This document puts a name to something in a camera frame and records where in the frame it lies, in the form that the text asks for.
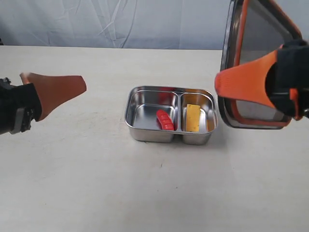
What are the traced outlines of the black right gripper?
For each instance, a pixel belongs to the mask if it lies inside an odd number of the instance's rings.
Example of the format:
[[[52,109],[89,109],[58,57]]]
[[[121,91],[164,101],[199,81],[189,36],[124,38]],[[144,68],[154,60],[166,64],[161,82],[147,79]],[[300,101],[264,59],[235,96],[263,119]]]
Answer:
[[[300,120],[309,117],[309,44],[292,40],[277,51],[219,72],[218,96],[275,108]]]

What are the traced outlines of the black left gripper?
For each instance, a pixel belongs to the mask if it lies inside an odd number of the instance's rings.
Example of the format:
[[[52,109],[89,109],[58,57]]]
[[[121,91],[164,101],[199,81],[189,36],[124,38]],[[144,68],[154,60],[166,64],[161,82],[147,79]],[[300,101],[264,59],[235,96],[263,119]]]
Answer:
[[[44,120],[58,106],[86,92],[80,75],[22,72],[20,78],[20,86],[13,86],[9,78],[0,80],[1,134],[28,131],[32,120]]]

